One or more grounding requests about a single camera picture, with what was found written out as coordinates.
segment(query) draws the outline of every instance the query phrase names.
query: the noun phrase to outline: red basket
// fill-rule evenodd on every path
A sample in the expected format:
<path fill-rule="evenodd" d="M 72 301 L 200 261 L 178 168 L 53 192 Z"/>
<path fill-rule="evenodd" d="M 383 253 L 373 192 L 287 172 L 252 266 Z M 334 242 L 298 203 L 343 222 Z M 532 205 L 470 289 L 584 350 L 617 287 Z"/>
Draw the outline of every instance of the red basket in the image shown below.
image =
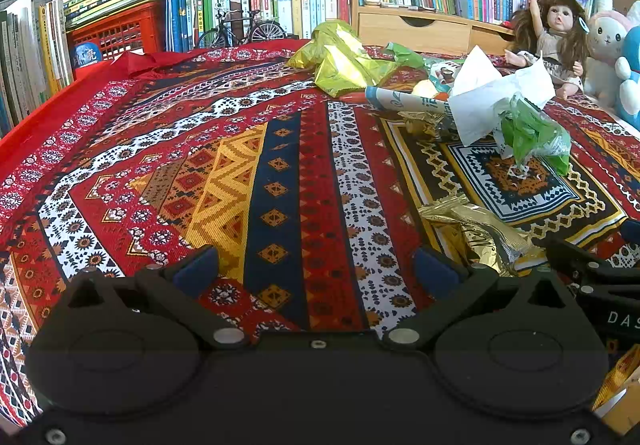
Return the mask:
<path fill-rule="evenodd" d="M 93 42 L 102 60 L 140 48 L 145 53 L 164 51 L 164 0 L 152 0 L 70 31 L 66 40 L 70 51 L 82 42 Z"/>

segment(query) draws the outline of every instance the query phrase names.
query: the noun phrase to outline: bicycle wheel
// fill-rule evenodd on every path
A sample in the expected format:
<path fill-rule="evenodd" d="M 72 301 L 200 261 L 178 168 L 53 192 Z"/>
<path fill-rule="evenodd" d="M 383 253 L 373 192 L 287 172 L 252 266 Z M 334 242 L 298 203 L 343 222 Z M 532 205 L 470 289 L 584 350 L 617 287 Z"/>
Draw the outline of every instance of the bicycle wheel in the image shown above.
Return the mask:
<path fill-rule="evenodd" d="M 224 30 L 213 28 L 200 35 L 197 48 L 226 48 L 228 47 L 228 41 Z"/>
<path fill-rule="evenodd" d="M 277 21 L 265 20 L 255 24 L 252 30 L 249 31 L 249 42 L 283 39 L 286 36 L 286 32 Z"/>

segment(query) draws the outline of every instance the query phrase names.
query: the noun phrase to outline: doll's leg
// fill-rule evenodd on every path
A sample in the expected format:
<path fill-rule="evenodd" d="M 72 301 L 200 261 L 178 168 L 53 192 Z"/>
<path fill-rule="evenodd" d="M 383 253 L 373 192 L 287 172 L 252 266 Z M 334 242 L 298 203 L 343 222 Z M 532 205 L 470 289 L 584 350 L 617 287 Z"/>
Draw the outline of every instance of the doll's leg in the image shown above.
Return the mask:
<path fill-rule="evenodd" d="M 579 89 L 580 88 L 575 84 L 568 82 L 563 84 L 562 87 L 559 88 L 558 91 L 556 91 L 556 96 L 558 98 L 566 98 L 568 96 L 573 96 L 576 92 L 578 92 Z"/>
<path fill-rule="evenodd" d="M 527 66 L 527 59 L 522 55 L 516 55 L 515 53 L 505 50 L 504 51 L 504 59 L 507 63 L 512 66 L 516 66 L 517 68 L 524 68 Z"/>

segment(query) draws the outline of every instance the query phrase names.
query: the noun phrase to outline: doll's arm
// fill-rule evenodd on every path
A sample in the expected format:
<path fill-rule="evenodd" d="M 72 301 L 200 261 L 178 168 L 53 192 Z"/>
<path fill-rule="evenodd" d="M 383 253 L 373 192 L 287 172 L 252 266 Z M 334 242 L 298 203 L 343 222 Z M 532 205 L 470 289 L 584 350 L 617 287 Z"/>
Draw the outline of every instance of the doll's arm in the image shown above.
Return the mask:
<path fill-rule="evenodd" d="M 545 27 L 542 25 L 542 19 L 540 18 L 540 6 L 538 6 L 538 0 L 530 1 L 529 11 L 531 12 L 531 18 L 533 19 L 533 31 L 538 38 L 545 32 Z"/>

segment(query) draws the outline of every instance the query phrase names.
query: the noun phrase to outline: silver bolt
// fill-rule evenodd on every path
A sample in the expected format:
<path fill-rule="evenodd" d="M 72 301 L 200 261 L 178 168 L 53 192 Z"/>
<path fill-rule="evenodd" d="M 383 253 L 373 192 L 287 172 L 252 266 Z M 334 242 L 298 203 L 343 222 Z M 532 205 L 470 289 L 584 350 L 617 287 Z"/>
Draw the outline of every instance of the silver bolt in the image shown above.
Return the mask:
<path fill-rule="evenodd" d="M 410 344 L 415 344 L 419 339 L 420 333 L 410 328 L 396 328 L 389 331 L 389 340 L 391 340 L 395 344 L 407 346 Z"/>
<path fill-rule="evenodd" d="M 588 430 L 578 429 L 571 434 L 571 445 L 586 445 L 590 439 L 591 433 Z"/>
<path fill-rule="evenodd" d="M 49 429 L 44 434 L 44 439 L 49 445 L 65 445 L 66 435 L 60 429 Z"/>
<path fill-rule="evenodd" d="M 219 344 L 239 344 L 244 340 L 244 333 L 238 328 L 222 328 L 213 332 L 213 339 Z"/>

